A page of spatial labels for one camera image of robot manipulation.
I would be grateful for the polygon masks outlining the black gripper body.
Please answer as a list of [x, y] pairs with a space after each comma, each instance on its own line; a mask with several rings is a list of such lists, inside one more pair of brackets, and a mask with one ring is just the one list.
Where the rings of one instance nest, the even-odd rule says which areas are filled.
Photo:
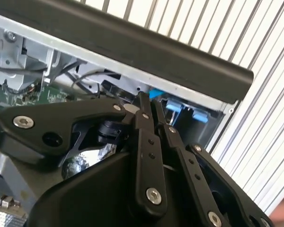
[[201, 227], [179, 173], [164, 166], [168, 210], [151, 219], [130, 209], [130, 157], [117, 154], [48, 189], [30, 211], [28, 227]]

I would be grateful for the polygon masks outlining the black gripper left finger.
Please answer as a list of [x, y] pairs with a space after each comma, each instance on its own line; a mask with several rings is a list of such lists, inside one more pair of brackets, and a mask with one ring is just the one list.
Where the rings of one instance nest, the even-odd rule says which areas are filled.
[[117, 146], [110, 157], [130, 157], [130, 209], [148, 218], [166, 214], [161, 141], [151, 109], [155, 100], [142, 92], [138, 100], [135, 113], [111, 98], [15, 106], [0, 112], [0, 176], [29, 214], [48, 189], [67, 180], [62, 165], [68, 157], [106, 143]]

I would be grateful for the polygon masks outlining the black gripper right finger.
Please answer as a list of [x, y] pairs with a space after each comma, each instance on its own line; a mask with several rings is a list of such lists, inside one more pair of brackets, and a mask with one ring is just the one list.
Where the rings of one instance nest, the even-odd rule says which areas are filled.
[[269, 217], [199, 144], [184, 145], [165, 121], [162, 106], [151, 103], [163, 163], [176, 171], [175, 193], [188, 222], [195, 227], [272, 227]]

